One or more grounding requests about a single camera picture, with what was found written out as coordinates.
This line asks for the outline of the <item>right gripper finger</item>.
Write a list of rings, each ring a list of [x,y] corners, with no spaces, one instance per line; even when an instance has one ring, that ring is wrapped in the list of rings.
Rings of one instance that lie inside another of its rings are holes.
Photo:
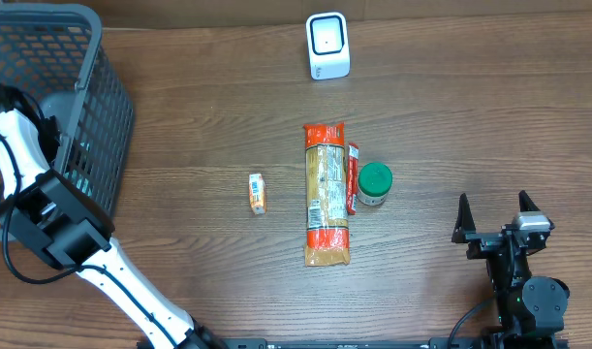
[[[458,214],[452,233],[452,242],[465,242],[468,235],[476,232],[469,201],[465,193],[459,197]]]
[[[518,203],[520,212],[536,212],[540,211],[537,205],[532,201],[525,190],[518,193]]]

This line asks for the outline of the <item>green lid jar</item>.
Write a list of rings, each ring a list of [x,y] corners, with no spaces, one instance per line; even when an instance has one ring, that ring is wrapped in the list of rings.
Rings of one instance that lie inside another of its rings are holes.
[[[384,163],[368,163],[358,174],[358,199],[364,205],[381,205],[391,187],[392,172]]]

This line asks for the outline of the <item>red snack stick package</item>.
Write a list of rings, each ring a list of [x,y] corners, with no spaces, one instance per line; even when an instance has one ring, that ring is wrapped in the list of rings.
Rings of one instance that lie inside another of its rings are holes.
[[[357,201],[357,176],[358,176],[359,148],[355,143],[348,143],[348,168],[347,168],[347,212],[356,214]]]

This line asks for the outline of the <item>red and tan cracker package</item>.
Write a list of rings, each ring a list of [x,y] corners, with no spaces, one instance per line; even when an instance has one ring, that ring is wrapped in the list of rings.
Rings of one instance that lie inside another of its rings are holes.
[[[307,267],[347,265],[350,233],[344,125],[306,124],[306,243]]]

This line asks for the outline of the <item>light blue tissue pack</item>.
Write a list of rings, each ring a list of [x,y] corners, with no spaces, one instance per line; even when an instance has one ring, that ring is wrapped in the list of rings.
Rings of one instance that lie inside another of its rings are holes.
[[[76,160],[77,188],[87,196],[91,196],[93,185],[90,182],[89,176],[93,170],[93,161],[88,157],[91,145],[87,142],[81,142],[79,146],[80,150],[78,151],[78,157]]]

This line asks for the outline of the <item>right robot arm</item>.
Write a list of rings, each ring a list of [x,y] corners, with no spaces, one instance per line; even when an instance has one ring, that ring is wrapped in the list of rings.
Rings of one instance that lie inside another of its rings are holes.
[[[469,260],[484,259],[493,288],[499,326],[483,331],[481,348],[556,348],[570,297],[561,280],[535,276],[528,258],[546,248],[554,223],[525,191],[519,213],[498,233],[479,233],[466,194],[459,197],[453,243],[468,245]]]

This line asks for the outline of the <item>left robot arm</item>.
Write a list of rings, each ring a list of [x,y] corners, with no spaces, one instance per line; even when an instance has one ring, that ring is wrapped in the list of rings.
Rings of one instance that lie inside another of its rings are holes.
[[[117,305],[151,348],[224,347],[134,266],[112,235],[109,215],[52,167],[59,146],[55,118],[45,116],[27,93],[0,84],[0,220],[3,258],[12,275],[33,285],[79,276]],[[42,279],[22,274],[11,260],[10,238],[57,274]]]

